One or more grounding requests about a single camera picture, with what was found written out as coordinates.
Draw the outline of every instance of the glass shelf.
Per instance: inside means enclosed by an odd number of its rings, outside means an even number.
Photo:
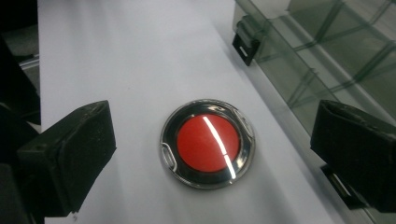
[[[235,32],[261,42],[257,65],[309,134],[322,99],[396,125],[396,1],[236,3]],[[366,211],[375,223],[396,222],[373,210]]]

